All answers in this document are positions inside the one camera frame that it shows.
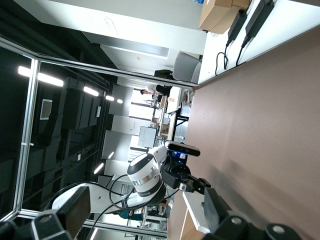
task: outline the power adapter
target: power adapter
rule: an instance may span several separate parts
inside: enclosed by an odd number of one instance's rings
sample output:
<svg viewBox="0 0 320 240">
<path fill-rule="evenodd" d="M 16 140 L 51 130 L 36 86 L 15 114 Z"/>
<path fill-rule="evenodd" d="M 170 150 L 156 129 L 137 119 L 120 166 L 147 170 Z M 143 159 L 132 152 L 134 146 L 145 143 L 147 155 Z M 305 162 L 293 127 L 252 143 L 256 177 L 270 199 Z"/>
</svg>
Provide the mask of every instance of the power adapter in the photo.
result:
<svg viewBox="0 0 320 240">
<path fill-rule="evenodd" d="M 237 15 L 235 16 L 235 19 L 233 20 L 230 30 L 228 31 L 228 41 L 226 42 L 226 46 L 229 46 L 229 44 L 231 44 L 232 41 L 236 40 L 246 20 L 247 20 L 246 12 L 244 10 L 239 10 Z"/>
<path fill-rule="evenodd" d="M 273 0 L 260 0 L 248 24 L 245 26 L 248 38 L 254 38 L 258 34 L 274 7 Z"/>
</svg>

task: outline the air vent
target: air vent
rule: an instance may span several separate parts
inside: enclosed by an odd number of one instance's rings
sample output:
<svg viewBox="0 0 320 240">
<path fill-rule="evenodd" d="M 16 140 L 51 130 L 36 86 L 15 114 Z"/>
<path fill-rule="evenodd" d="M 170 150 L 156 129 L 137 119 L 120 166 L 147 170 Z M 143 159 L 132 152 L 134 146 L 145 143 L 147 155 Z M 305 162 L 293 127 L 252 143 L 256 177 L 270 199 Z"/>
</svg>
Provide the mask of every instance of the air vent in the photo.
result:
<svg viewBox="0 0 320 240">
<path fill-rule="evenodd" d="M 48 120 L 51 113 L 52 100 L 42 99 L 40 120 Z"/>
</svg>

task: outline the floor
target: floor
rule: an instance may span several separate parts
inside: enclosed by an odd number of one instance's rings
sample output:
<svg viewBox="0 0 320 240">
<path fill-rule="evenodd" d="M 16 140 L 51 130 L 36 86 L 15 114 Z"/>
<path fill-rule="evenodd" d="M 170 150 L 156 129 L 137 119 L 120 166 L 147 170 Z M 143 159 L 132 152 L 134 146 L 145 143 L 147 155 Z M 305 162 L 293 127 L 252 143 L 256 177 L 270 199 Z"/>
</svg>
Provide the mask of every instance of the floor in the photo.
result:
<svg viewBox="0 0 320 240">
<path fill-rule="evenodd" d="M 185 143 L 188 158 L 230 207 L 264 228 L 320 236 L 320 27 L 249 61 L 194 92 Z M 186 213 L 174 197 L 168 240 Z"/>
</svg>

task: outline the screw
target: screw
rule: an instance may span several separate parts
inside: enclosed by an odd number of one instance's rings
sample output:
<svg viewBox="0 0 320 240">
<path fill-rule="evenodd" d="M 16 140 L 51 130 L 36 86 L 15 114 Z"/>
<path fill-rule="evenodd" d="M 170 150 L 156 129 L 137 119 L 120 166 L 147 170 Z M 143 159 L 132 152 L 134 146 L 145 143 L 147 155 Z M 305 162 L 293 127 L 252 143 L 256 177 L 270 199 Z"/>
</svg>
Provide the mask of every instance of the screw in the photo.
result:
<svg viewBox="0 0 320 240">
<path fill-rule="evenodd" d="M 52 215 L 49 215 L 49 216 L 45 215 L 45 216 L 40 218 L 39 222 L 44 224 L 44 223 L 48 222 L 51 218 L 52 218 Z"/>
<path fill-rule="evenodd" d="M 238 217 L 231 218 L 231 222 L 233 222 L 235 225 L 240 225 L 242 223 L 241 219 Z"/>
<path fill-rule="evenodd" d="M 278 226 L 278 225 L 273 226 L 272 230 L 275 231 L 277 234 L 284 234 L 285 233 L 284 228 L 282 226 Z"/>
</svg>

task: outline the window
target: window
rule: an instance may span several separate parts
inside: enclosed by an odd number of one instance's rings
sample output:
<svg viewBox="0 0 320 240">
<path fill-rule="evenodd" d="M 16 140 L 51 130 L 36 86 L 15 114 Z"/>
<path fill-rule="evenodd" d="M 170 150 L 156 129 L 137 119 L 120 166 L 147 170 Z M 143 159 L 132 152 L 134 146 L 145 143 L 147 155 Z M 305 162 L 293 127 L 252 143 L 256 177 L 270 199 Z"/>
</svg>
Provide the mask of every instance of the window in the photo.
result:
<svg viewBox="0 0 320 240">
<path fill-rule="evenodd" d="M 151 120 L 154 114 L 154 108 L 131 104 L 129 117 Z"/>
<path fill-rule="evenodd" d="M 148 104 L 148 101 L 153 101 L 151 94 L 141 95 L 140 90 L 134 89 L 131 102 L 135 104 Z"/>
</svg>

